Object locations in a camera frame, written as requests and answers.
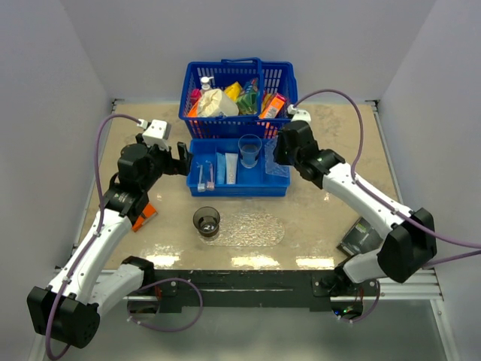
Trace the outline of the clear small textured tray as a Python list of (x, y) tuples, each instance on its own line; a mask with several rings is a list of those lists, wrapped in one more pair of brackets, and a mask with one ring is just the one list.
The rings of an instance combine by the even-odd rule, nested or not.
[(272, 176), (289, 178), (289, 167), (287, 165), (279, 165), (274, 160), (274, 150), (277, 146), (277, 138), (269, 139), (265, 146), (265, 173)]

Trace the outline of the clear blue banded cup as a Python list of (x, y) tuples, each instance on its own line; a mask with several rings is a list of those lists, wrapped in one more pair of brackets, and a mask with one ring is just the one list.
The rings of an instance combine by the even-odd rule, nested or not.
[(257, 135), (243, 135), (238, 140), (240, 163), (244, 168), (254, 168), (257, 165), (262, 140)]

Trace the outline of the dark brown banded cup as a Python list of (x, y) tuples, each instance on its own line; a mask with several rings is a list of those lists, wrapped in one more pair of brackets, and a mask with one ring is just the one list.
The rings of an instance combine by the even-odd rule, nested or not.
[(192, 222), (200, 235), (205, 238), (211, 238), (219, 231), (220, 219), (221, 217), (217, 209), (204, 206), (193, 214)]

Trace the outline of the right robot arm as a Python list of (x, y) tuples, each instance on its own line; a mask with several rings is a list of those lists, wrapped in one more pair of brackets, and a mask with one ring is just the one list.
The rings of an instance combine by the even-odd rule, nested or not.
[(294, 167), (300, 176), (338, 197), (376, 230), (383, 244), (376, 250), (351, 256), (322, 280), (333, 296), (350, 296), (362, 283), (390, 278), (403, 283), (437, 255), (432, 214), (412, 211), (353, 171), (331, 149), (321, 149), (305, 121), (286, 124), (277, 136), (274, 160)]

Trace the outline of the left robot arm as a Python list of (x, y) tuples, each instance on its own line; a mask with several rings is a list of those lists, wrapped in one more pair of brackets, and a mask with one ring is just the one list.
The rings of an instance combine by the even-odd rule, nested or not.
[(189, 174), (192, 154), (177, 143), (179, 158), (158, 141), (141, 135), (120, 151), (117, 171), (109, 181), (92, 227), (67, 264), (45, 287), (33, 287), (26, 302), (36, 333), (69, 346), (91, 342), (106, 314), (135, 291), (151, 293), (156, 285), (153, 263), (130, 256), (108, 280), (98, 276), (119, 241), (132, 229), (149, 203), (148, 192), (163, 175)]

